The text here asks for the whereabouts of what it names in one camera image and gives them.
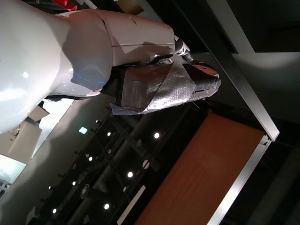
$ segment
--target recessed ceiling light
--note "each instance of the recessed ceiling light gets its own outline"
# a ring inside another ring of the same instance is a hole
[[[133,176],[133,173],[132,173],[132,172],[129,172],[129,173],[127,174],[127,176],[128,176],[129,178],[131,178],[131,177]]]

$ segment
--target orange wall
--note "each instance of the orange wall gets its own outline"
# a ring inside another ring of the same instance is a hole
[[[209,113],[136,225],[205,225],[263,132]]]

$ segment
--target textured silver fabric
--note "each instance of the textured silver fabric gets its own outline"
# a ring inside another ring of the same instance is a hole
[[[147,114],[209,97],[218,90],[221,80],[205,76],[200,76],[203,83],[196,86],[177,61],[172,65],[130,67],[124,78],[121,107],[111,104],[112,112],[116,115]]]

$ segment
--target white robot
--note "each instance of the white robot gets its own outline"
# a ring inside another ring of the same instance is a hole
[[[86,9],[51,15],[0,1],[0,132],[17,127],[47,96],[98,95],[112,67],[148,64],[189,49],[167,24]]]

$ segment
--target silver trim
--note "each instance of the silver trim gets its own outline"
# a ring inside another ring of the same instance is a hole
[[[218,206],[215,213],[210,218],[209,222],[207,223],[208,225],[218,225],[221,223],[222,219],[226,215],[227,211],[230,209],[234,200],[239,195],[240,191],[242,190],[248,178],[250,177],[252,171],[255,169],[256,165],[258,164],[258,162],[266,152],[271,142],[272,141],[269,140],[267,136],[262,137],[260,143],[255,148],[254,152],[252,153],[251,157],[245,164],[244,168],[241,170],[237,179],[235,180],[235,182],[233,183],[233,185],[225,195],[224,199]]]

